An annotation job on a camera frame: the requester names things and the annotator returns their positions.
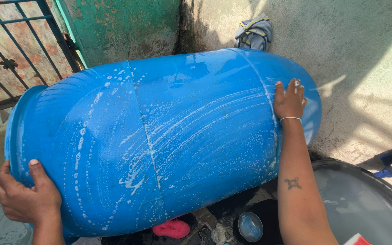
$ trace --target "weathered wall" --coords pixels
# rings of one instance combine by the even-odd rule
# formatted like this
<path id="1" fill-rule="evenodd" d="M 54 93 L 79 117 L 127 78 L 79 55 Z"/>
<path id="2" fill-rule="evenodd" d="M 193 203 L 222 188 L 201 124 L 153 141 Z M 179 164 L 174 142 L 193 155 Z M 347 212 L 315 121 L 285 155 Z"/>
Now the weathered wall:
<path id="1" fill-rule="evenodd" d="M 172 54 L 179 0 L 64 0 L 88 66 Z"/>
<path id="2" fill-rule="evenodd" d="M 311 150 L 382 169 L 373 156 L 392 149 L 392 0 L 183 0 L 180 49 L 232 47 L 239 21 L 261 12 L 273 24 L 269 51 L 319 86 L 323 118 Z"/>
<path id="3" fill-rule="evenodd" d="M 62 32 L 66 32 L 66 26 L 64 25 L 55 2 L 52 0 L 47 2 L 54 15 L 54 18 L 56 19 L 57 24 L 59 25 L 60 30 Z M 19 5 L 27 17 L 43 15 L 36 2 L 19 3 Z M 13 20 L 20 19 L 22 16 L 17 11 L 14 4 L 4 4 L 0 5 L 0 18 L 2 20 Z M 57 40 L 55 39 L 54 34 L 50 30 L 47 22 L 45 20 L 32 20 L 31 25 L 42 41 L 46 51 L 49 53 L 62 77 L 64 78 L 72 74 L 72 69 L 70 68 L 63 52 L 58 46 Z M 25 22 L 17 22 L 6 24 L 6 26 L 17 40 L 19 45 L 22 47 L 24 52 L 27 54 L 31 62 L 35 65 L 36 69 L 42 75 L 46 83 L 51 85 L 56 81 L 59 81 L 60 79 L 53 70 L 44 52 L 41 50 L 28 25 Z M 18 64 L 15 70 L 28 86 L 43 84 L 1 25 L 0 51 L 7 59 L 13 59 Z M 0 82 L 14 96 L 21 95 L 25 91 L 25 87 L 22 86 L 21 82 L 15 77 L 11 70 L 3 69 L 2 65 L 0 65 Z M 0 88 L 0 101 L 7 98 L 9 98 L 9 96 Z"/>

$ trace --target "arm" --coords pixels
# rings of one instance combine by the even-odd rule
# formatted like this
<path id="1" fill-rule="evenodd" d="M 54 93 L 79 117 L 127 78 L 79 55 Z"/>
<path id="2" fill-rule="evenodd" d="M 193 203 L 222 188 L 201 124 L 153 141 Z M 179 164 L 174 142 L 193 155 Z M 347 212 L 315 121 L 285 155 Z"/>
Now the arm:
<path id="1" fill-rule="evenodd" d="M 9 220 L 33 224 L 33 245 L 64 245 L 61 196 L 42 164 L 28 164 L 35 186 L 25 187 L 9 173 L 10 160 L 0 167 L 0 203 Z"/>
<path id="2" fill-rule="evenodd" d="M 301 118 L 307 100 L 300 80 L 284 87 L 276 83 L 274 110 L 278 118 Z M 284 137 L 279 161 L 278 215 L 286 245 L 338 245 L 314 178 L 302 124 L 294 118 L 281 122 Z"/>

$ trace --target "hand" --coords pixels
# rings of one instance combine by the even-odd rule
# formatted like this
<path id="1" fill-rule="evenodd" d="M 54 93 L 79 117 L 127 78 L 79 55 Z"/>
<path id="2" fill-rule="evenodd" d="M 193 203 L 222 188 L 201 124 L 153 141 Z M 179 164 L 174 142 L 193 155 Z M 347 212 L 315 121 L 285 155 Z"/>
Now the hand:
<path id="1" fill-rule="evenodd" d="M 301 118 L 307 101 L 306 98 L 304 99 L 304 87 L 301 86 L 299 79 L 291 79 L 285 93 L 282 82 L 276 82 L 273 108 L 279 119 L 285 117 Z"/>
<path id="2" fill-rule="evenodd" d="M 9 174 L 10 160 L 0 167 L 0 203 L 9 220 L 40 225 L 61 219 L 61 196 L 42 164 L 32 159 L 28 164 L 35 186 L 28 188 Z"/>

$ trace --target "tattoo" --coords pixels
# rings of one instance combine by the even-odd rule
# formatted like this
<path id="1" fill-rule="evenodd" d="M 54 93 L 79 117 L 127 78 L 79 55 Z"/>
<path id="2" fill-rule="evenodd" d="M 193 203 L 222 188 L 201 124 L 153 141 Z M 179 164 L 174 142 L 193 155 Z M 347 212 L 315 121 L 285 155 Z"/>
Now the tattoo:
<path id="1" fill-rule="evenodd" d="M 293 180 L 285 179 L 286 182 L 288 182 L 288 189 L 291 190 L 293 187 L 297 187 L 299 189 L 302 189 L 302 186 L 299 185 L 299 177 L 294 178 Z"/>

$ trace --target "green painted wall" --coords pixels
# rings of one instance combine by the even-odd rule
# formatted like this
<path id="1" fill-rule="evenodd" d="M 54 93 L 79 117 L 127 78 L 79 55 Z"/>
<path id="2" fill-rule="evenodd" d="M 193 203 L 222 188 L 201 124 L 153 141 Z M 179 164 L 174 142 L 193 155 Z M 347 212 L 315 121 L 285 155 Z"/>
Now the green painted wall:
<path id="1" fill-rule="evenodd" d="M 88 67 L 170 55 L 174 50 L 179 0 L 60 1 Z"/>

